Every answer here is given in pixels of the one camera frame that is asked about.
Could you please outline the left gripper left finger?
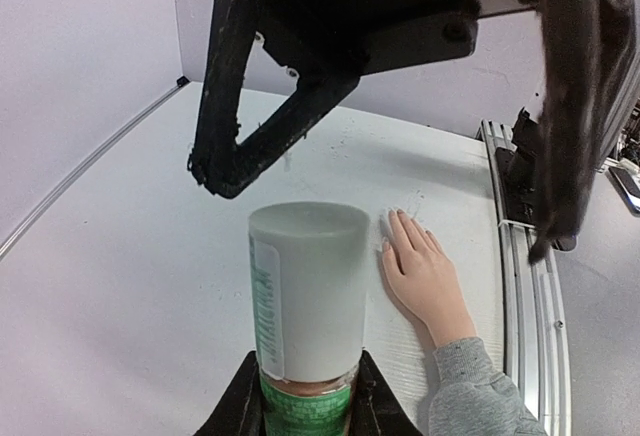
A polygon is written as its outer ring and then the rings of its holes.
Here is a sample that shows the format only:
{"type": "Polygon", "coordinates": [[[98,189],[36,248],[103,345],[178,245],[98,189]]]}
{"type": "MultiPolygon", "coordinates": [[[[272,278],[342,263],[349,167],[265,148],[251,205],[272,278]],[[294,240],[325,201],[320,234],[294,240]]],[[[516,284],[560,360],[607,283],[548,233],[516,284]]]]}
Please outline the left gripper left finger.
{"type": "Polygon", "coordinates": [[[264,435],[262,392],[256,351],[242,361],[213,412],[194,436],[264,435]]]}

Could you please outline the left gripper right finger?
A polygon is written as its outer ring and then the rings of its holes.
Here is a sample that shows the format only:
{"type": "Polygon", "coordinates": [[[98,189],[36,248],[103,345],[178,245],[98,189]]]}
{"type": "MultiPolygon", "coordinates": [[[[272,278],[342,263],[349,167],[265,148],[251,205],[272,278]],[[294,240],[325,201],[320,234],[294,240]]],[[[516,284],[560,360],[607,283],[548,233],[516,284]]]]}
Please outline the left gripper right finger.
{"type": "Polygon", "coordinates": [[[352,401],[351,436],[421,436],[367,350],[359,361],[352,401]]]}

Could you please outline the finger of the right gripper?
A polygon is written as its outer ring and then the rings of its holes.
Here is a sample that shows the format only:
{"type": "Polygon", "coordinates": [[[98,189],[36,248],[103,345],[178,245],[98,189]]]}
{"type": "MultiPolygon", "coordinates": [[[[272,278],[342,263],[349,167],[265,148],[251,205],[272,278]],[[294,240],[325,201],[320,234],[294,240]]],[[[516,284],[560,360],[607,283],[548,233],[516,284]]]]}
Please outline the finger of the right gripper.
{"type": "Polygon", "coordinates": [[[349,50],[298,1],[214,0],[189,172],[212,195],[238,197],[359,81],[349,50]],[[288,97],[246,87],[256,50],[293,73],[288,97]]]}
{"type": "Polygon", "coordinates": [[[541,19],[545,96],[538,131],[530,263],[579,233],[608,115],[635,50],[635,0],[528,0],[541,19]]]}

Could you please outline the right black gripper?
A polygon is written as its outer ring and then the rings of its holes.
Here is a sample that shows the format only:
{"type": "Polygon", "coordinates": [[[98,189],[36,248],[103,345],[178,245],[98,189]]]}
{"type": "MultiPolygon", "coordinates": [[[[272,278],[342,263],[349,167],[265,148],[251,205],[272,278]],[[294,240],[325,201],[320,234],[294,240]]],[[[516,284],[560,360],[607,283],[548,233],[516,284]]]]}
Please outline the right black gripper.
{"type": "Polygon", "coordinates": [[[296,1],[349,50],[360,78],[471,54],[480,15],[477,0],[296,1]]]}

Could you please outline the nail polish bottle green label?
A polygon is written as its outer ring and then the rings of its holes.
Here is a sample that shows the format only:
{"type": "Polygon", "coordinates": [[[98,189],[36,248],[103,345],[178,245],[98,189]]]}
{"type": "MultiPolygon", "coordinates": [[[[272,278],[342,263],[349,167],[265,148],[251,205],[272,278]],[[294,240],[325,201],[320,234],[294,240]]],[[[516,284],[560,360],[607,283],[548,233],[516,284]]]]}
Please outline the nail polish bottle green label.
{"type": "Polygon", "coordinates": [[[308,383],[276,380],[260,371],[266,435],[343,436],[349,432],[358,368],[308,383]]]}

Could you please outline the white nail polish cap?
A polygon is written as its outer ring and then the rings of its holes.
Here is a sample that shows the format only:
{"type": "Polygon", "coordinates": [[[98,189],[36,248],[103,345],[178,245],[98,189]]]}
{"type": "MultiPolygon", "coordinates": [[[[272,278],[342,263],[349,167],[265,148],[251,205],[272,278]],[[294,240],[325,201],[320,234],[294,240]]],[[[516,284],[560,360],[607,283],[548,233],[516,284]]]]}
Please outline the white nail polish cap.
{"type": "Polygon", "coordinates": [[[317,383],[357,366],[367,293],[368,214],[292,202],[248,218],[257,359],[274,380],[317,383]]]}

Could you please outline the person's bare hand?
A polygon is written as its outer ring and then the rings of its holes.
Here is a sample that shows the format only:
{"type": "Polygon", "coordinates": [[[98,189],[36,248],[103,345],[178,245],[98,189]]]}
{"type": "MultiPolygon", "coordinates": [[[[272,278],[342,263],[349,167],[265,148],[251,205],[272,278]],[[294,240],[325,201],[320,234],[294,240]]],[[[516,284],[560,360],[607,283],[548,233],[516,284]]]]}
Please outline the person's bare hand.
{"type": "Polygon", "coordinates": [[[402,210],[391,210],[388,220],[391,238],[382,245],[382,268],[396,299],[436,347],[475,337],[456,268],[436,237],[402,210]]]}

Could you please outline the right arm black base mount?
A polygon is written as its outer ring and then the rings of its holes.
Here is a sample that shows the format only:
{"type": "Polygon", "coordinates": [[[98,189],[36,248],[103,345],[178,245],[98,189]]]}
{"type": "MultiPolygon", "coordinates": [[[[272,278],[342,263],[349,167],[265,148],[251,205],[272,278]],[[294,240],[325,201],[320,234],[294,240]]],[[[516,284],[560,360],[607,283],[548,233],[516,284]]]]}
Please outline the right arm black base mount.
{"type": "Polygon", "coordinates": [[[495,151],[507,217],[536,231],[531,264],[555,241],[579,232],[590,191],[588,128],[581,113],[544,113],[535,122],[521,110],[512,130],[515,148],[495,151]]]}

